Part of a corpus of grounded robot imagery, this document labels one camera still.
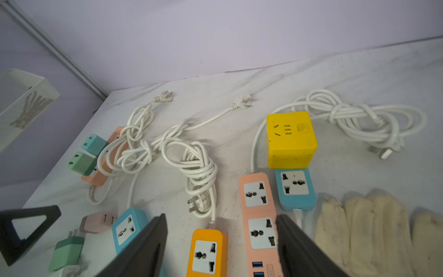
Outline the yellow cube socket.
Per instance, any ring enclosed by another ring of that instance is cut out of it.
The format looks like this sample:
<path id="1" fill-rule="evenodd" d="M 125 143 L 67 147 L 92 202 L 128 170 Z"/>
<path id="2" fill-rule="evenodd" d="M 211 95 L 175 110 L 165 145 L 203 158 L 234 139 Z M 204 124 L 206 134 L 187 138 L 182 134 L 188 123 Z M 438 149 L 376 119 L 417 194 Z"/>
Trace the yellow cube socket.
<path id="1" fill-rule="evenodd" d="M 307 112 L 270 114 L 266 117 L 266 132 L 270 169 L 309 167 L 318 143 Z"/>

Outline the pink power strip right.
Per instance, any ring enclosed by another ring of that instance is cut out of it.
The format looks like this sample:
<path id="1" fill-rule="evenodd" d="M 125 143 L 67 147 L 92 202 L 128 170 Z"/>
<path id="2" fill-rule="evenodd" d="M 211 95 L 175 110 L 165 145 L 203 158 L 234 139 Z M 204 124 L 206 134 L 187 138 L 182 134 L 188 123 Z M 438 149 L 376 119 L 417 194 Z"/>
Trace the pink power strip right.
<path id="1" fill-rule="evenodd" d="M 268 176 L 254 173 L 241 177 L 239 193 L 249 276 L 282 277 L 276 209 Z"/>

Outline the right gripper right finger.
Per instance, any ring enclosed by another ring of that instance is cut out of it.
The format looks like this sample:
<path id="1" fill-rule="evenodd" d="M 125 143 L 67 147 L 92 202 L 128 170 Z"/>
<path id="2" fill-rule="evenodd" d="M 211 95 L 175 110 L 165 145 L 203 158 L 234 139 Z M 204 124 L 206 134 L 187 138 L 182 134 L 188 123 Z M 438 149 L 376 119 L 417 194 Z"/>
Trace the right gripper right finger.
<path id="1" fill-rule="evenodd" d="M 278 253 L 285 277 L 346 277 L 287 215 L 276 217 Z"/>

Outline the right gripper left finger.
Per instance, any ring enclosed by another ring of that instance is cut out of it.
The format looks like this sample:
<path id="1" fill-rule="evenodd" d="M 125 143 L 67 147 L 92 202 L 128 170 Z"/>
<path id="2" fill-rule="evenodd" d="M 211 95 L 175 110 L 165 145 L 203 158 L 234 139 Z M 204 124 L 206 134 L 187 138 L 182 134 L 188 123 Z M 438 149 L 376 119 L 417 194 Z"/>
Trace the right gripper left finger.
<path id="1" fill-rule="evenodd" d="M 167 242 L 166 215 L 154 217 L 98 277 L 164 277 Z"/>

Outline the small blue power strip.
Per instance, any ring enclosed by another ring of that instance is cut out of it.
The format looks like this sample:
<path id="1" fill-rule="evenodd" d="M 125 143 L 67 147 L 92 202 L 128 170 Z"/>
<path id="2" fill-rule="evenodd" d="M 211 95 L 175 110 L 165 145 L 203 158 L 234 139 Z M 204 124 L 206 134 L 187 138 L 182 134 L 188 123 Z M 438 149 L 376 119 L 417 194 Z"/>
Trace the small blue power strip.
<path id="1" fill-rule="evenodd" d="M 314 209 L 317 196 L 309 169 L 275 169 L 275 176 L 283 211 Z"/>

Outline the green charger plug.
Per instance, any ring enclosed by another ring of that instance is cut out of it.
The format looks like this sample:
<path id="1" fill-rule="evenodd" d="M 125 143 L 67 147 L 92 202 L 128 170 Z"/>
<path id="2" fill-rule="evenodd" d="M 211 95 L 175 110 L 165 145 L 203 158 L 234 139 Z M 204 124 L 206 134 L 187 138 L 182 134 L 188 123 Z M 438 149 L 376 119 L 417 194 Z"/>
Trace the green charger plug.
<path id="1" fill-rule="evenodd" d="M 67 168 L 81 175 L 90 175 L 96 167 L 97 160 L 83 152 L 76 152 L 67 164 Z"/>
<path id="2" fill-rule="evenodd" d="M 68 265 L 78 265 L 83 245 L 84 237 L 78 234 L 77 229 L 69 232 L 66 239 L 56 244 L 48 270 L 55 272 Z"/>

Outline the beige work glove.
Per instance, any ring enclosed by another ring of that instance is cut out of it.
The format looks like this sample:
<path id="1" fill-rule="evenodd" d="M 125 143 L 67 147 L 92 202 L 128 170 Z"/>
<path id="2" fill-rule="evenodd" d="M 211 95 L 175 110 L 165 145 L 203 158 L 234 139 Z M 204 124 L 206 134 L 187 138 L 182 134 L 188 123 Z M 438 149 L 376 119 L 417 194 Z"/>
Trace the beige work glove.
<path id="1" fill-rule="evenodd" d="M 425 211 L 410 221 L 404 204 L 388 194 L 323 200 L 314 240 L 350 277 L 443 274 L 443 218 Z"/>

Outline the teal charger plug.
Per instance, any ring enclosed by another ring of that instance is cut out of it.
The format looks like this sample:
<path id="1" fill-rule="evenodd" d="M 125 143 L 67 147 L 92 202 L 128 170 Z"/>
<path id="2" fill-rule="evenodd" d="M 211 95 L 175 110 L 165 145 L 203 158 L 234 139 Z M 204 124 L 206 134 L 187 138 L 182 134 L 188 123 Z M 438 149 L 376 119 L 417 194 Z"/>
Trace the teal charger plug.
<path id="1" fill-rule="evenodd" d="M 90 134 L 86 141 L 82 144 L 82 149 L 93 156 L 98 157 L 109 142 L 96 134 Z"/>

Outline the orange power strip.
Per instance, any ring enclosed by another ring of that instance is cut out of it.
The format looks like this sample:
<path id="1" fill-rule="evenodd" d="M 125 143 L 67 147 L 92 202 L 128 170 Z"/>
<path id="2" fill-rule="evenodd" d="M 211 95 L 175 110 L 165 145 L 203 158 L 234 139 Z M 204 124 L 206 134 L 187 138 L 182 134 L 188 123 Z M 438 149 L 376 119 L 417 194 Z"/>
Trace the orange power strip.
<path id="1" fill-rule="evenodd" d="M 215 229 L 194 231 L 187 277 L 226 277 L 227 260 L 227 234 Z"/>

